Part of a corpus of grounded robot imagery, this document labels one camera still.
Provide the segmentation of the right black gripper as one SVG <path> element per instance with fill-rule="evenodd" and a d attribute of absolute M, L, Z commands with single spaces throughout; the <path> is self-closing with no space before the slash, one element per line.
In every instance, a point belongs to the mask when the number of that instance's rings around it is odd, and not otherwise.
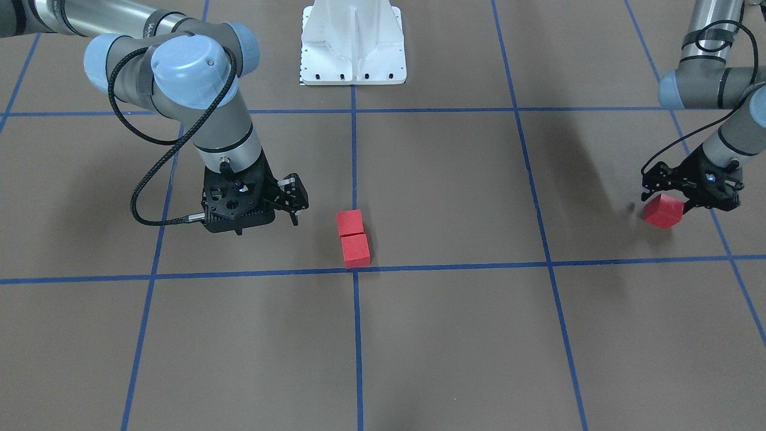
<path fill-rule="evenodd" d="M 287 210 L 290 213 L 293 226 L 298 226 L 299 213 L 309 208 L 308 192 L 299 175 L 289 174 L 283 180 L 277 181 L 263 150 L 261 150 L 257 163 L 260 168 L 263 168 L 265 174 L 260 199 L 276 210 Z"/>

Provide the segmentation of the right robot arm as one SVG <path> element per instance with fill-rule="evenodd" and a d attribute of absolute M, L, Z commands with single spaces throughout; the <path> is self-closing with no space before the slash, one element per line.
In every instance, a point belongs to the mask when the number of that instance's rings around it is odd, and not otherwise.
<path fill-rule="evenodd" d="M 130 210 L 146 226 L 200 223 L 208 232 L 269 224 L 309 207 L 297 174 L 277 180 L 240 93 L 259 65 L 257 38 L 241 23 L 211 24 L 140 1 L 3 1 L 3 38 L 53 33 L 88 38 L 84 72 L 106 93 L 117 119 L 145 141 L 169 147 L 132 192 Z M 202 212 L 142 217 L 138 199 L 190 142 L 202 158 Z"/>

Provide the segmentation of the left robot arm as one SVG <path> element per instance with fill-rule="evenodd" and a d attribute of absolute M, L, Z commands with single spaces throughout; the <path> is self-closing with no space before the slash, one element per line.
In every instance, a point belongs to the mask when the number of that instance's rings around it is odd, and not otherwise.
<path fill-rule="evenodd" d="M 670 170 L 670 189 L 686 196 L 686 211 L 737 208 L 744 164 L 764 151 L 764 70 L 726 65 L 736 36 L 744 32 L 744 9 L 744 1 L 696 2 L 679 64 L 659 83 L 663 107 L 731 110 L 731 117 Z"/>

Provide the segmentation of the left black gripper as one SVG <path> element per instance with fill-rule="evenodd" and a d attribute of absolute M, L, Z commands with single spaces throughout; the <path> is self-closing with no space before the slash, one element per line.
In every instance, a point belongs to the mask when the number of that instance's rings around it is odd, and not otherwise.
<path fill-rule="evenodd" d="M 744 182 L 736 157 L 720 167 L 698 147 L 682 162 L 682 182 L 682 194 L 687 198 L 684 212 L 698 207 L 730 212 L 740 205 L 738 192 L 744 188 Z"/>

